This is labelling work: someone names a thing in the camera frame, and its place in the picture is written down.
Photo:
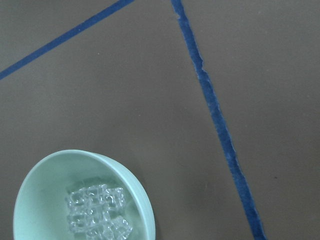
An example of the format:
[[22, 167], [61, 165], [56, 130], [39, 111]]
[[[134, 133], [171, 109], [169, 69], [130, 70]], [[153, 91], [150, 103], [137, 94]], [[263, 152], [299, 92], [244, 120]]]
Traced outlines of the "clear ice cubes pile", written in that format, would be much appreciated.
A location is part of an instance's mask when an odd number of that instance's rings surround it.
[[77, 189], [65, 198], [69, 231], [84, 240], [127, 240], [133, 227], [124, 218], [127, 204], [122, 187], [107, 184]]

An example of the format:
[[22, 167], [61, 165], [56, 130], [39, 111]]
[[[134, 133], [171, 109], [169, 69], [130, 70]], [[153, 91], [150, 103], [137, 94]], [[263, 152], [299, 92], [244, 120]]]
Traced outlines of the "green bowl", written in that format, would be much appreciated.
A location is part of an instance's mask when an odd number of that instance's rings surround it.
[[65, 198], [82, 187], [104, 183], [124, 189], [128, 203], [124, 217], [133, 226], [129, 239], [156, 239], [152, 205], [136, 176], [107, 156], [75, 149], [46, 156], [27, 174], [15, 201], [13, 238], [82, 240], [69, 229]]

